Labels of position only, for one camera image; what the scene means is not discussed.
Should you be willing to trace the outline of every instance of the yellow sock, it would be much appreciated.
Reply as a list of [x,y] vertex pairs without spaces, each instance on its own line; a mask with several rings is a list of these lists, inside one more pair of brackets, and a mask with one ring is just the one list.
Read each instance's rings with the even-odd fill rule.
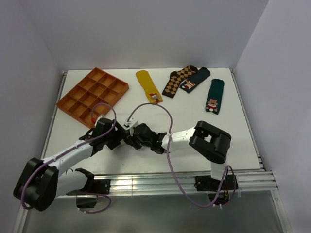
[[150,103],[163,102],[160,92],[157,90],[154,82],[146,70],[138,71],[136,73],[136,77],[141,87],[145,90],[146,97]]

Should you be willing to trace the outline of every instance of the sock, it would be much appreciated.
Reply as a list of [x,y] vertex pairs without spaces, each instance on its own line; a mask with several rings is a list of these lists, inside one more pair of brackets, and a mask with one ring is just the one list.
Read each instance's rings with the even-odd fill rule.
[[213,79],[208,92],[208,98],[206,100],[205,111],[214,114],[219,114],[220,106],[222,104],[222,96],[224,92],[225,83],[220,79]]
[[191,75],[189,78],[184,80],[181,83],[180,88],[186,91],[187,93],[190,93],[197,87],[197,85],[199,85],[209,76],[210,76],[210,71],[206,69],[205,67],[203,67],[199,69],[198,72],[196,72],[195,74]]
[[180,83],[190,77],[192,74],[195,74],[197,71],[198,68],[192,65],[189,65],[180,71],[173,71],[170,74],[170,80],[162,91],[162,95],[173,98]]
[[150,103],[163,102],[163,99],[152,81],[149,73],[146,70],[141,70],[136,73],[136,77],[144,89],[147,99]]

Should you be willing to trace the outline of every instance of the orange tray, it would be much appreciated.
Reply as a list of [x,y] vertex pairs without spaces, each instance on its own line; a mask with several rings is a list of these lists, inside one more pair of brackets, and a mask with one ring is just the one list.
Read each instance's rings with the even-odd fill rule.
[[[56,105],[89,128],[94,127],[91,121],[91,110],[97,103],[107,103],[114,106],[127,92],[128,84],[94,68],[72,90],[70,90]],[[106,115],[110,108],[105,105],[96,107],[93,117]]]

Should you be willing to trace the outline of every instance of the white table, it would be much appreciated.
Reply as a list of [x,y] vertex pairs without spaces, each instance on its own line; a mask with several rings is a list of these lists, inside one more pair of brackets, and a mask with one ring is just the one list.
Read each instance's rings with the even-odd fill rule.
[[[157,89],[161,93],[169,74],[174,69],[147,69]],[[117,78],[129,83],[129,90],[114,106],[117,121],[123,124],[129,114],[139,104],[148,102],[143,89],[136,78],[140,69],[105,70]],[[202,82],[190,94],[179,89],[173,99],[166,96],[160,103],[173,116],[173,132],[185,130],[204,120],[232,136],[231,147],[227,154],[228,164],[236,170],[260,169],[258,156],[242,110],[237,90],[228,68],[209,68],[211,76]],[[61,97],[67,94],[90,70],[68,71]],[[212,79],[225,82],[222,105],[218,115],[207,113],[205,103]],[[167,132],[169,117],[156,106],[143,106],[134,117],[139,123],[146,123],[153,131]],[[113,119],[110,111],[107,117]],[[57,110],[45,157],[52,156],[71,146],[88,128],[61,110]],[[210,162],[192,148],[171,153],[175,171],[209,171]],[[169,172],[166,155],[159,155],[148,148],[135,150],[122,144],[113,151],[107,147],[91,158],[79,162],[73,169],[82,167],[94,174],[138,174]]]

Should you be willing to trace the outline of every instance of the white wall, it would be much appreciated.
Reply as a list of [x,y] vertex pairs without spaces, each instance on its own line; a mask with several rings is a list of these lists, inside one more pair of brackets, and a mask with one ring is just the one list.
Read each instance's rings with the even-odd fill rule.
[[235,67],[268,0],[20,0],[61,68]]
[[295,232],[311,232],[311,1],[270,0],[236,67],[254,136]]
[[0,1],[0,221],[11,232],[20,201],[14,187],[26,162],[40,156],[61,73],[17,0]]

